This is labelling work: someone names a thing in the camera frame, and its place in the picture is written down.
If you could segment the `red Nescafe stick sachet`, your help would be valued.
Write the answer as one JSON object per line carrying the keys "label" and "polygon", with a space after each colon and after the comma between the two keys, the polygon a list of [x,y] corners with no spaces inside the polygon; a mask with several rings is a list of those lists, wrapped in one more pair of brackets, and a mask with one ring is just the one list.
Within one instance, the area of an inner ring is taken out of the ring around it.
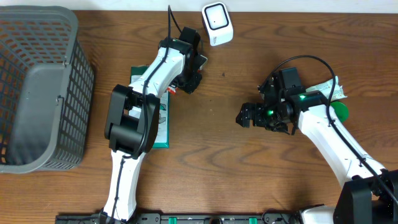
{"label": "red Nescafe stick sachet", "polygon": [[172,94],[172,95],[176,94],[176,89],[174,89],[174,88],[172,88],[172,87],[170,87],[170,86],[167,88],[167,91],[168,91],[170,94]]}

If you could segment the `light blue tissue pack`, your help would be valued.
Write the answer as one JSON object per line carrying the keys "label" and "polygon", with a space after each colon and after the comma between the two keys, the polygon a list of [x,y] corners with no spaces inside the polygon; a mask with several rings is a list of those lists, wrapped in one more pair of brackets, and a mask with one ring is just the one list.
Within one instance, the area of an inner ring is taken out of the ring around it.
{"label": "light blue tissue pack", "polygon": [[[327,82],[317,84],[315,86],[311,86],[311,87],[307,88],[305,91],[306,92],[320,91],[325,95],[326,98],[328,98],[330,95],[332,86],[333,86],[333,79],[330,79]],[[334,87],[335,88],[333,90],[333,94],[332,94],[332,98],[331,98],[332,101],[341,100],[343,98],[346,98],[346,95],[344,94],[344,91],[343,91],[343,86],[339,85],[338,77],[335,77]]]}

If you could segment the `green 3M package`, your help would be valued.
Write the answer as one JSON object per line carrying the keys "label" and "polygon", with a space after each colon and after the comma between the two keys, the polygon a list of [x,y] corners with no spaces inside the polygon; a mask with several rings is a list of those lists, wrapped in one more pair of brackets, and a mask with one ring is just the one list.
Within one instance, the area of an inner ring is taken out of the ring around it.
{"label": "green 3M package", "polygon": [[[148,67],[148,65],[131,67],[131,83],[140,79]],[[169,100],[170,93],[166,91],[160,99],[159,126],[153,149],[169,148]]]}

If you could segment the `green lid white jar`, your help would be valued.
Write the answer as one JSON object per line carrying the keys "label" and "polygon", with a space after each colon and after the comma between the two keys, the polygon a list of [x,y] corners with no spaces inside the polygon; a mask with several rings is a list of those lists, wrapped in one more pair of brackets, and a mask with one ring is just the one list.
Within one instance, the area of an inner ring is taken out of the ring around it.
{"label": "green lid white jar", "polygon": [[344,122],[349,117],[349,109],[348,107],[340,101],[331,102],[331,107],[334,109],[338,119],[340,122]]}

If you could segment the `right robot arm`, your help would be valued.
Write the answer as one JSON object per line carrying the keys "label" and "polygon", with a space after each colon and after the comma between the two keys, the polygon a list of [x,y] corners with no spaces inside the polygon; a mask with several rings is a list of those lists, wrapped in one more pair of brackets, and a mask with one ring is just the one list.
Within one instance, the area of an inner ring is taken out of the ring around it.
{"label": "right robot arm", "polygon": [[335,207],[317,205],[298,212],[300,223],[397,223],[397,171],[387,170],[350,135],[320,91],[245,103],[236,122],[293,134],[293,124],[311,140],[342,188]]}

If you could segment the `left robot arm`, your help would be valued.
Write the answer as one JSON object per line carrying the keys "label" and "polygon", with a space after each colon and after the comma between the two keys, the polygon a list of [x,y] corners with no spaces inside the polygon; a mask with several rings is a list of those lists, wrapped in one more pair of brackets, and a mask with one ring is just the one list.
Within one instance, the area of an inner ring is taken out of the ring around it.
{"label": "left robot arm", "polygon": [[109,141],[113,171],[100,223],[127,223],[135,214],[142,162],[152,149],[159,127],[161,97],[169,87],[193,93],[207,58],[198,53],[200,38],[167,37],[147,70],[129,86],[111,93],[104,136]]}

